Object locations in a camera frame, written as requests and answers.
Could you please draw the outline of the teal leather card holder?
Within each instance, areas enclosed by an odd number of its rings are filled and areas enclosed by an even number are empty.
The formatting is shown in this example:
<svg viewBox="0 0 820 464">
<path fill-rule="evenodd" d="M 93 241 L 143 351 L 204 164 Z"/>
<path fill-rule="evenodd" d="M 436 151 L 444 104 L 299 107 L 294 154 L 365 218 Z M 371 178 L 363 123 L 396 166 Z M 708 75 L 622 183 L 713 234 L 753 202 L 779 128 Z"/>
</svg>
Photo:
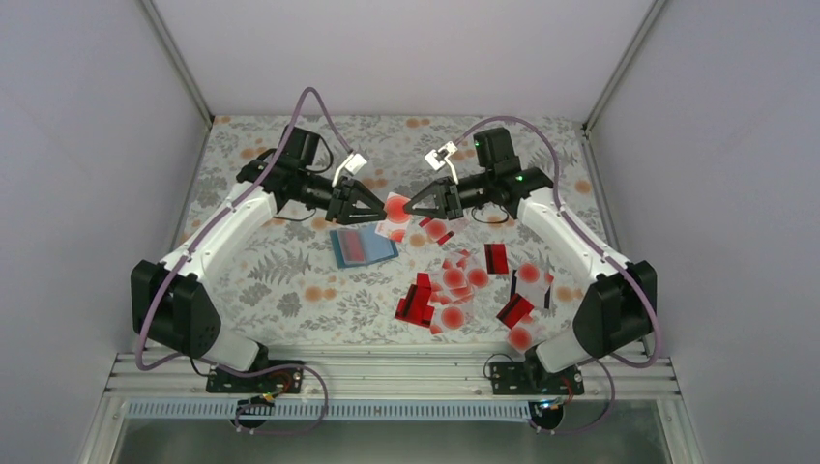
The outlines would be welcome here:
<svg viewBox="0 0 820 464">
<path fill-rule="evenodd" d="M 358 230 L 363 242 L 363 246 L 366 253 L 366 262 L 361 265 L 345 265 L 341 252 L 339 249 L 339 243 L 337 239 L 337 232 L 340 230 Z M 370 224 L 365 227 L 361 228 L 339 228 L 336 230 L 332 230 L 329 233 L 330 241 L 332 245 L 332 249 L 334 252 L 334 256 L 337 262 L 337 266 L 340 269 L 349 269 L 349 268 L 357 268 L 363 266 L 369 266 L 381 262 L 385 262 L 388 260 L 392 260 L 398 257 L 398 249 L 396 247 L 395 242 L 389 240 L 388 238 L 381 236 L 376 233 L 376 225 Z"/>
</svg>

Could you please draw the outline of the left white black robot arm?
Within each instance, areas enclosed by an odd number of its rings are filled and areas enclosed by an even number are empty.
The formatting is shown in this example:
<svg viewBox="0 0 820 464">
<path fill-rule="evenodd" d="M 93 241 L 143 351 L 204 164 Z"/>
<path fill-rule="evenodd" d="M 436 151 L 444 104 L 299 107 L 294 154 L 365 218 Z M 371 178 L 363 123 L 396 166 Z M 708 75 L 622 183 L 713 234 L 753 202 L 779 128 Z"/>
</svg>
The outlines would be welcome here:
<svg viewBox="0 0 820 464">
<path fill-rule="evenodd" d="M 136 365 L 147 371 L 147 341 L 230 372 L 247 392 L 269 378 L 263 345 L 229 329 L 210 293 L 223 268 L 242 250 L 261 225 L 290 202 L 325 211 L 341 225 L 369 223 L 386 217 L 384 203 L 355 174 L 366 165 L 349 151 L 333 178 L 311 170 L 322 137 L 288 126 L 278 146 L 249 161 L 237 174 L 226 198 L 180 246 L 158 262 L 140 261 L 131 273 L 132 323 L 139 337 Z"/>
</svg>

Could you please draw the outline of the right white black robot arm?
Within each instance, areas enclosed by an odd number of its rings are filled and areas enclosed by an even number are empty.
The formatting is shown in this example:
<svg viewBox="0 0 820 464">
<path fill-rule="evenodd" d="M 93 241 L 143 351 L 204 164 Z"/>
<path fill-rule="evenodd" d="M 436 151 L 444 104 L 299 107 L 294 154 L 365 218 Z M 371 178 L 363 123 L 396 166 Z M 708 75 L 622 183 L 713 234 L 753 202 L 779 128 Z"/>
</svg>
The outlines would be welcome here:
<svg viewBox="0 0 820 464">
<path fill-rule="evenodd" d="M 405 213 L 456 219 L 467 208 L 495 204 L 546 241 L 586 288 L 570 327 L 526 351 L 526 386 L 547 393 L 569 367 L 615 356 L 647 334 L 660 339 L 655 269 L 609 246 L 564 203 L 558 166 L 550 175 L 537 167 L 523 168 L 505 128 L 476 125 L 468 133 L 481 172 L 466 177 L 452 173 L 431 182 L 409 200 Z"/>
</svg>

